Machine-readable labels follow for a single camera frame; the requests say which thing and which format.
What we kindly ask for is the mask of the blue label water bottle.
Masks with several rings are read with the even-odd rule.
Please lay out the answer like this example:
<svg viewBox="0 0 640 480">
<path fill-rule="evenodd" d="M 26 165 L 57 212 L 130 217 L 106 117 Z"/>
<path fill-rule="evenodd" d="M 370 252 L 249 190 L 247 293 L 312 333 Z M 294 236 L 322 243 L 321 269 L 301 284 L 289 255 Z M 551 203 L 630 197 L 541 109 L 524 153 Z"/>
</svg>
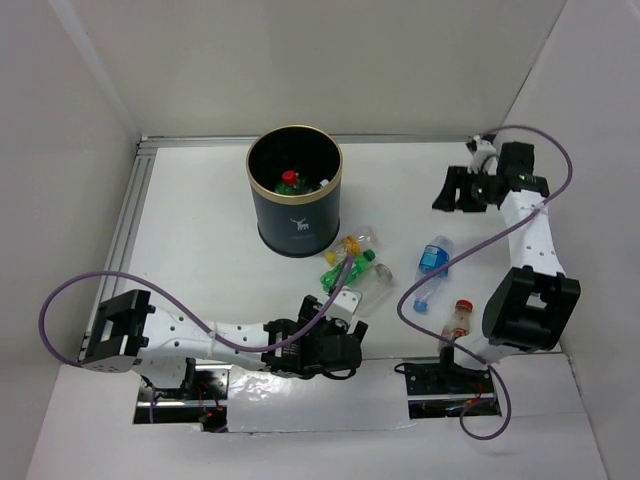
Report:
<svg viewBox="0 0 640 480">
<path fill-rule="evenodd" d="M 437 236 L 424 248 L 416 270 L 415 281 L 420 281 L 435 270 L 449 262 L 454 250 L 453 242 L 446 236 Z M 437 275 L 422 283 L 413 293 L 413 310 L 419 314 L 426 314 L 433 295 L 440 284 L 447 278 L 448 270 L 444 269 Z"/>
</svg>

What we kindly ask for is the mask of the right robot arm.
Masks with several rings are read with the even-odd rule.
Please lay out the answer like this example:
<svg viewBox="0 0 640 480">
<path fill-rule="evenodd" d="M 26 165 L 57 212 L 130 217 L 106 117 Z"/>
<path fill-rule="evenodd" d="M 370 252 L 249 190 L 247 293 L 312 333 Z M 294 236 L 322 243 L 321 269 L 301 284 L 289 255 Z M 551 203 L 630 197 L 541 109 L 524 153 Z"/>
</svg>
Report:
<svg viewBox="0 0 640 480">
<path fill-rule="evenodd" d="M 481 213 L 494 205 L 506 227 L 511 267 L 486 302 L 479 329 L 444 345 L 436 379 L 460 391 L 471 376 L 507 356 L 549 351 L 558 343 L 579 300 L 580 283 L 561 266 L 548 220 L 545 178 L 534 173 L 534 147 L 490 135 L 468 141 L 469 166 L 451 166 L 432 207 Z"/>
</svg>

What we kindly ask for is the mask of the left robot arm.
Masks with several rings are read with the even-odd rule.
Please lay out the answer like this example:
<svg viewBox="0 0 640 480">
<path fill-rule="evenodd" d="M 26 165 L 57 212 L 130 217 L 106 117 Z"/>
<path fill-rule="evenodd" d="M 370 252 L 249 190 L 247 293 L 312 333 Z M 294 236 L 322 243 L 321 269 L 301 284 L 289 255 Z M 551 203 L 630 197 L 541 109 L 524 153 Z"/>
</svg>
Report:
<svg viewBox="0 0 640 480">
<path fill-rule="evenodd" d="M 295 320 L 265 324 L 214 323 L 201 328 L 153 306 L 151 294 L 131 290 L 102 302 L 79 355 L 99 373 L 136 372 L 176 399 L 196 390 L 198 361 L 213 361 L 284 378 L 347 378 L 363 360 L 368 326 L 354 320 L 360 297 L 341 291 L 331 306 L 304 298 Z"/>
</svg>

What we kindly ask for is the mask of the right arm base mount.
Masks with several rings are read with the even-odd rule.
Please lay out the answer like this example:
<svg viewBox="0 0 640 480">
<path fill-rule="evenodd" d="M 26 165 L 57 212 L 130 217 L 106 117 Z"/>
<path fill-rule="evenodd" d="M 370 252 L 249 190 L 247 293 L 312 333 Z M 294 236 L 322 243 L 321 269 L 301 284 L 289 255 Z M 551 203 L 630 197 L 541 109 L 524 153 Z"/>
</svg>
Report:
<svg viewBox="0 0 640 480">
<path fill-rule="evenodd" d="M 394 372 L 405 381 L 411 420 L 466 416 L 500 416 L 501 409 L 491 374 L 468 370 L 453 362 L 453 348 L 438 358 L 403 361 Z"/>
</svg>

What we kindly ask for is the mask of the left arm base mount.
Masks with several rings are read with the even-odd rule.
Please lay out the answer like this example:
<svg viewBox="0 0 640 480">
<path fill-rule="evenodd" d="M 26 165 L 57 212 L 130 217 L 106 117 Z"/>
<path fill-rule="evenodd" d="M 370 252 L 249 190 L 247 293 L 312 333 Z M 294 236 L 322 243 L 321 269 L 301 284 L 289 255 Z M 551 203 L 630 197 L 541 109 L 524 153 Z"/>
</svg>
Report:
<svg viewBox="0 0 640 480">
<path fill-rule="evenodd" d="M 134 425 L 192 424 L 203 432 L 227 433 L 229 364 L 193 363 L 177 389 L 153 387 L 142 379 Z"/>
</svg>

